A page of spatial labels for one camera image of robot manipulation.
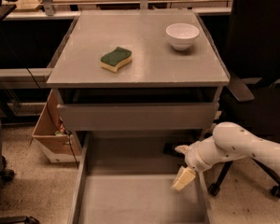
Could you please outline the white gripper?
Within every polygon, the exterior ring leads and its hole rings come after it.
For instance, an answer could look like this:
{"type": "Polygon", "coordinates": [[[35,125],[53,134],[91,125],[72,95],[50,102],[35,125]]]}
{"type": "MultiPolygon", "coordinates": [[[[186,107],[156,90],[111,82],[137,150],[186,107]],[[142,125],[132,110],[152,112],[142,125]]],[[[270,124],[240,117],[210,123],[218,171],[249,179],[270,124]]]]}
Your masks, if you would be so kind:
{"type": "Polygon", "coordinates": [[[173,182],[172,189],[177,191],[182,190],[196,177],[194,171],[200,173],[209,170],[212,167],[212,165],[206,160],[210,147],[211,145],[209,142],[197,141],[189,146],[181,145],[175,148],[176,152],[185,154],[185,162],[188,167],[180,167],[173,182]]]}

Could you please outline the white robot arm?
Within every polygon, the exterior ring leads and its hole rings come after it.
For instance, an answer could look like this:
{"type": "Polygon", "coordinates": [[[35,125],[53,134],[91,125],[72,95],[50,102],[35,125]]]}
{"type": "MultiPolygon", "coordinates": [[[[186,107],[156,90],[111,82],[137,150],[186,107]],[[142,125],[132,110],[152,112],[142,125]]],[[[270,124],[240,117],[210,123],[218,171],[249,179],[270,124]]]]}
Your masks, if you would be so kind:
{"type": "Polygon", "coordinates": [[[280,174],[280,144],[255,136],[233,122],[221,122],[210,137],[193,144],[177,146],[175,150],[185,155],[186,167],[177,173],[172,188],[182,190],[214,164],[249,157],[280,174]]]}

